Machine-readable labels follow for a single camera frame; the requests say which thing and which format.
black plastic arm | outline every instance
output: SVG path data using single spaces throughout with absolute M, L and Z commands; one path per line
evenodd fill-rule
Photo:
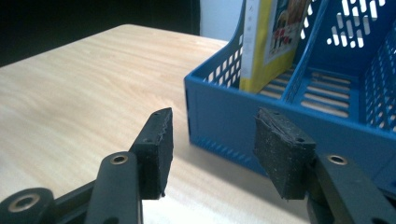
M 359 166 L 317 155 L 315 142 L 278 112 L 261 108 L 254 153 L 282 198 L 308 194 L 312 223 L 396 223 L 396 210 Z
M 151 114 L 130 151 L 103 159 L 96 180 L 54 200 L 26 189 L 0 203 L 0 223 L 143 223 L 145 199 L 164 196 L 173 159 L 172 109 Z

ventilation hole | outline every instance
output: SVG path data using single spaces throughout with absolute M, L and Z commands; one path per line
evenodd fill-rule
M 385 5 L 385 0 L 379 0 L 379 5 L 382 7 L 382 6 L 384 6 Z
M 356 36 L 358 37 L 358 46 L 359 46 L 359 48 L 363 48 L 364 41 L 363 41 L 363 37 L 361 35 L 361 30 L 357 30 L 356 31 Z
M 359 11 L 357 7 L 352 8 L 352 14 L 353 14 L 353 21 L 355 23 L 355 26 L 360 26 L 361 21 L 359 20 Z
M 311 94 L 311 93 L 306 93 L 304 94 L 304 97 L 308 98 L 308 99 L 312 99 L 312 100 L 316 100 L 328 105 L 337 105 L 337 106 L 341 106 L 343 108 L 349 108 L 349 104 L 342 102 L 342 101 L 336 101 L 327 97 L 322 97 L 322 96 L 318 96 L 315 94 Z
M 305 20 L 304 20 L 304 27 L 307 28 L 308 26 L 309 26 L 308 18 L 305 17 Z
M 285 85 L 288 85 L 288 83 L 289 83 L 288 80 L 283 80 L 283 79 L 279 79 L 279 78 L 276 79 L 276 82 L 283 83 Z
M 268 90 L 262 90 L 260 91 L 260 94 L 265 95 L 265 96 L 269 96 L 275 99 L 280 99 L 282 97 L 281 94 L 276 93 L 276 92 L 272 92 L 272 91 L 268 91 Z
M 243 41 L 244 41 L 244 36 L 240 35 L 239 36 L 239 45 L 242 45 Z
M 324 90 L 318 87 L 312 87 L 312 86 L 308 86 L 307 89 L 309 91 L 314 91 L 314 92 L 318 92 L 318 93 L 323 93 L 323 94 L 328 94 L 328 95 L 332 95 L 338 98 L 343 98 L 343 99 L 349 99 L 349 95 L 345 94 L 345 93 L 341 93 L 341 92 L 337 92 L 337 91 L 329 91 L 329 90 Z
M 326 114 L 331 114 L 331 115 L 335 115 L 341 118 L 347 118 L 348 117 L 348 113 L 339 109 L 335 109 L 331 106 L 326 106 L 326 105 L 322 105 L 322 104 L 317 104 L 317 103 L 313 103 L 313 102 L 309 102 L 309 101 L 302 101 L 301 105 L 326 113 Z
M 344 15 L 349 16 L 349 5 L 347 4 L 347 0 L 343 0 L 343 10 Z
M 345 32 L 341 32 L 341 42 L 343 43 L 343 46 L 347 46 L 347 37 Z
M 223 63 L 223 71 L 227 68 L 227 60 Z
M 312 7 L 311 4 L 309 4 L 308 6 L 308 16 L 312 15 L 313 11 L 312 11 Z
M 212 72 L 212 73 L 210 73 L 210 75 L 209 75 L 209 77 L 207 78 L 207 80 L 208 80 L 209 82 L 212 82 L 212 81 L 213 81 L 213 78 L 214 78 L 214 73 Z
M 340 39 L 338 38 L 337 29 L 332 27 L 332 39 L 334 40 L 334 45 L 338 46 L 340 44 Z
M 272 83 L 269 83 L 268 85 L 266 85 L 266 88 L 268 88 L 268 89 L 273 89 L 273 90 L 277 90 L 277 91 L 284 91 L 284 90 L 285 90 L 285 87 L 283 87 L 283 86 L 278 86 L 278 85 L 272 84 Z
M 349 38 L 353 37 L 353 30 L 352 30 L 352 22 L 351 21 L 347 21 L 346 22 L 346 29 L 347 29 L 347 34 Z
M 366 0 L 360 0 L 361 3 L 361 12 L 365 12 L 367 10 Z
M 322 86 L 323 88 L 330 88 L 330 89 L 335 89 L 335 90 L 339 90 L 339 91 L 350 91 L 349 87 L 341 86 L 341 85 L 335 85 L 335 84 L 332 84 L 332 83 L 329 83 L 329 82 L 325 82 L 325 81 L 312 80 L 312 84 Z
M 348 80 L 348 79 L 339 78 L 339 77 L 330 77 L 330 76 L 326 76 L 326 75 L 323 75 L 323 74 L 317 73 L 317 72 L 313 72 L 312 73 L 312 77 L 320 77 L 320 78 L 323 78 L 323 79 L 326 79 L 326 80 L 339 82 L 339 83 L 347 84 L 347 85 L 350 84 L 350 80 Z
M 375 0 L 372 0 L 370 2 L 370 13 L 371 13 L 371 16 L 372 16 L 372 21 L 376 21 L 377 14 L 376 14 Z
M 220 75 L 220 72 L 221 72 L 221 67 L 219 66 L 219 67 L 216 69 L 216 77 L 218 77 L 218 76 Z
M 340 28 L 340 29 L 344 28 L 343 15 L 341 15 L 341 13 L 338 13 L 336 17 L 337 17 L 337 22 L 338 22 L 338 28 Z
M 304 32 L 304 30 L 301 30 L 300 38 L 301 38 L 301 39 L 305 39 L 305 32 Z
M 364 33 L 366 35 L 369 35 L 371 31 L 370 31 L 370 23 L 368 16 L 363 17 L 363 27 L 364 27 Z

blue plastic file organizer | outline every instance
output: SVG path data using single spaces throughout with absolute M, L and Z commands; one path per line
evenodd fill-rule
M 191 142 L 264 174 L 252 151 L 267 107 L 396 198 L 396 1 L 312 1 L 293 69 L 261 94 L 237 88 L 243 11 L 230 43 L 185 78 Z

book cover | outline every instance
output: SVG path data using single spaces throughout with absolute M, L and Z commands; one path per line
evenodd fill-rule
M 310 0 L 247 0 L 242 91 L 257 93 L 291 67 Z

yellow book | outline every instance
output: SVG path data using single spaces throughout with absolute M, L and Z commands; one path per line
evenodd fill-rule
M 247 0 L 239 89 L 259 92 L 291 67 L 310 0 Z

